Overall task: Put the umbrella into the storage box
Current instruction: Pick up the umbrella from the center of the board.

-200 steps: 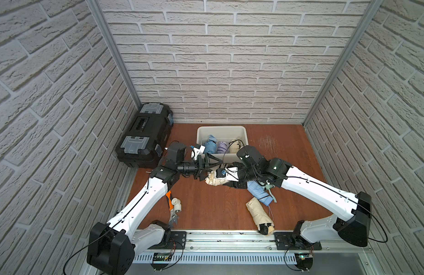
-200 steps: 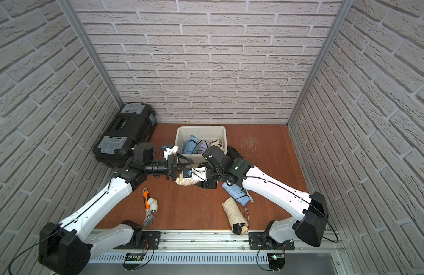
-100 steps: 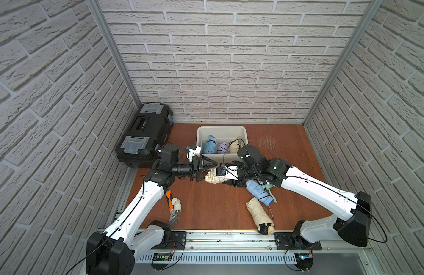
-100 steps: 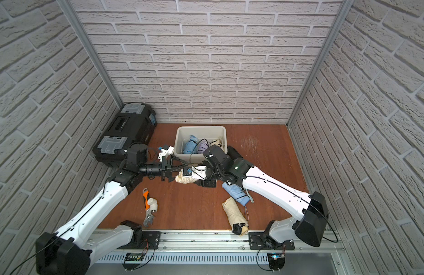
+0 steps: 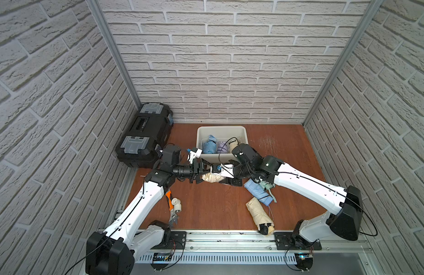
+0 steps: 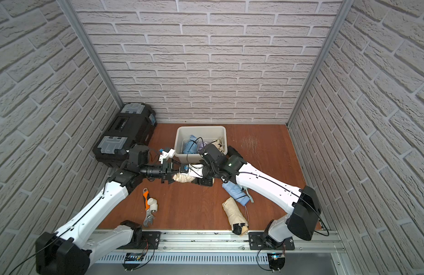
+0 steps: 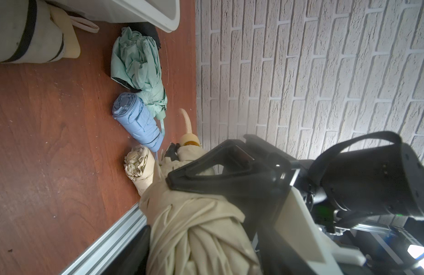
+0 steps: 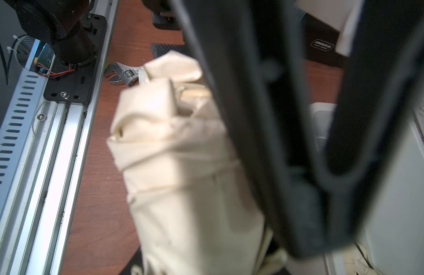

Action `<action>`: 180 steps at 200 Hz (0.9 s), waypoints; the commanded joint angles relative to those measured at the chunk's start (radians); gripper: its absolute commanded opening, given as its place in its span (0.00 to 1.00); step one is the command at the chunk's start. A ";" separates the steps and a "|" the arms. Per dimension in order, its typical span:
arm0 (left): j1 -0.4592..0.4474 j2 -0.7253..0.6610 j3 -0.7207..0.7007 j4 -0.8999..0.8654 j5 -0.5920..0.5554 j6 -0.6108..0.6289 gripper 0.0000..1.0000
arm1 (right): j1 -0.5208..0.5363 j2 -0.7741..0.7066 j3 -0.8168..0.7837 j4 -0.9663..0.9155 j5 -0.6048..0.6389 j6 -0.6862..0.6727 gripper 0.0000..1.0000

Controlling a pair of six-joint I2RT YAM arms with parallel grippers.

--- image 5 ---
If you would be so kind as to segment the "beige umbrella black stripes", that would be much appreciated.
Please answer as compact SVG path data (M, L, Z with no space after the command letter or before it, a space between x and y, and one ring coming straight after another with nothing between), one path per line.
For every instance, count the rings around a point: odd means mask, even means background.
M201 176L201 179L205 182L217 183L224 180L224 176L214 173L207 173Z

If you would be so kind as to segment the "light blue umbrella front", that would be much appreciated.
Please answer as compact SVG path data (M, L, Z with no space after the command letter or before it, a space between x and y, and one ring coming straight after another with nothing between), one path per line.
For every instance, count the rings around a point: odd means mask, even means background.
M204 154L216 154L218 149L218 141L215 136L209 135L203 143L202 150Z

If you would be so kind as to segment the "lilac umbrella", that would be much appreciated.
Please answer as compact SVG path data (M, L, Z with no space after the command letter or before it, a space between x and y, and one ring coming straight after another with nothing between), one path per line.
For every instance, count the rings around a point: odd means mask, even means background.
M228 154L230 151L229 142L219 141L217 144L218 154Z

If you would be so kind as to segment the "white plastic storage box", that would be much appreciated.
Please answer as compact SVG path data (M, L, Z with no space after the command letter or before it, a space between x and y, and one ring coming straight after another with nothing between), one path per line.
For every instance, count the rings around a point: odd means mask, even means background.
M207 142L208 136L212 135L218 142L226 142L228 139L235 137L240 143L248 144L246 128L243 126L202 126L197 129L197 148ZM235 156L230 152L227 154L202 154L201 158L210 163L228 163L230 160L236 160Z

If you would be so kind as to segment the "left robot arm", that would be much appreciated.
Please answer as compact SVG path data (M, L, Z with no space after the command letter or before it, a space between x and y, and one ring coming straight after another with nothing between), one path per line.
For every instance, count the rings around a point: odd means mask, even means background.
M169 226L156 222L138 233L153 207L165 197L177 179L201 182L205 173L199 159L202 150L188 151L188 164L181 165L181 149L168 146L144 178L135 197L103 233L94 232L86 243L85 272L88 275L128 275L136 261L151 248L161 244Z

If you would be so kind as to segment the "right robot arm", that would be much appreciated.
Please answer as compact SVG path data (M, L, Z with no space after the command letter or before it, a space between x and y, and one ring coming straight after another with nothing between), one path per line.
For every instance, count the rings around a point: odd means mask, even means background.
M359 238L366 212L357 187L343 188L320 181L276 157L262 157L248 144L238 145L232 154L239 163L233 169L235 178L249 178L255 183L266 181L299 193L325 208L324 214L297 223L291 237L295 247L308 248L317 240L331 236L347 241Z

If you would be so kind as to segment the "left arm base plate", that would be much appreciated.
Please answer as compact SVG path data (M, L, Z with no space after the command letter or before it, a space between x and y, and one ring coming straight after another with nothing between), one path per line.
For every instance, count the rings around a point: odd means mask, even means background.
M183 250L186 245L187 232L186 231L171 231L165 234L162 242L153 247L153 250Z

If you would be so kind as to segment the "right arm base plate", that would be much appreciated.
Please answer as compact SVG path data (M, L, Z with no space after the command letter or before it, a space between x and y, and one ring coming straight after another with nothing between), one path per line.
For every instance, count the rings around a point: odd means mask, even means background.
M275 231L274 240L277 250L322 250L321 243L316 240L308 242L291 231Z

